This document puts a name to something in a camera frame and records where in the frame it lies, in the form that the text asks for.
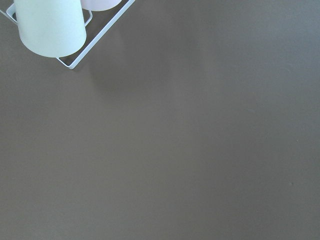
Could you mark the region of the pink upturned cup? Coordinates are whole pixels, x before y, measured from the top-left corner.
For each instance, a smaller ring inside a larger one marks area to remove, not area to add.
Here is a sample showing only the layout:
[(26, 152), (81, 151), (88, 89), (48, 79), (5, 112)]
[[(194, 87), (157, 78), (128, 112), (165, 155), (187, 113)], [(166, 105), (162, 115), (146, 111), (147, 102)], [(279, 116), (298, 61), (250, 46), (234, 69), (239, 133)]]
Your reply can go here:
[(101, 12), (119, 5), (122, 0), (81, 0), (81, 7), (88, 11)]

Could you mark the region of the mint green upturned cup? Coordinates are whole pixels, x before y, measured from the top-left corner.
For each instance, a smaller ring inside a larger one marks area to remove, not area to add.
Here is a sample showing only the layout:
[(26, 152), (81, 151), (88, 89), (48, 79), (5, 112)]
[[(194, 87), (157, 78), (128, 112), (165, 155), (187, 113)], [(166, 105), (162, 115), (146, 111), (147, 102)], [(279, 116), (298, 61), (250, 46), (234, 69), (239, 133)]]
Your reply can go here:
[(72, 55), (87, 33), (79, 0), (15, 0), (19, 37), (30, 51), (49, 58)]

